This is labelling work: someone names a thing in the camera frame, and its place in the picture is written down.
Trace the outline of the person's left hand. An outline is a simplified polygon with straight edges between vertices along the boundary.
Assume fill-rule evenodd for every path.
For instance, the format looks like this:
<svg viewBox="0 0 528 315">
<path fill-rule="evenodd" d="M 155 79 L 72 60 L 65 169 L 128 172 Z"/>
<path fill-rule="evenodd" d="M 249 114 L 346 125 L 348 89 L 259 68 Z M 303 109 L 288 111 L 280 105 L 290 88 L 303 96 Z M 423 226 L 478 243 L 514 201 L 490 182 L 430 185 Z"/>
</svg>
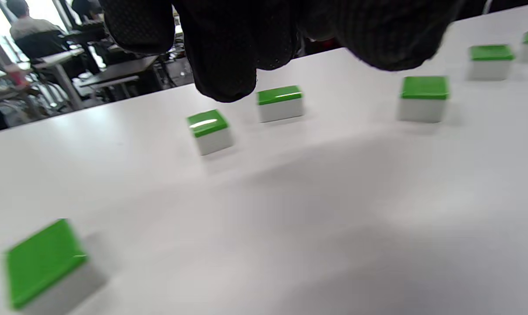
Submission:
<svg viewBox="0 0 528 315">
<path fill-rule="evenodd" d="M 102 0 L 118 46 L 161 54 L 178 12 L 198 91 L 218 102 L 250 95 L 257 70 L 292 60 L 301 37 L 335 38 L 369 66 L 390 72 L 424 64 L 440 48 L 462 0 Z"/>
</svg>

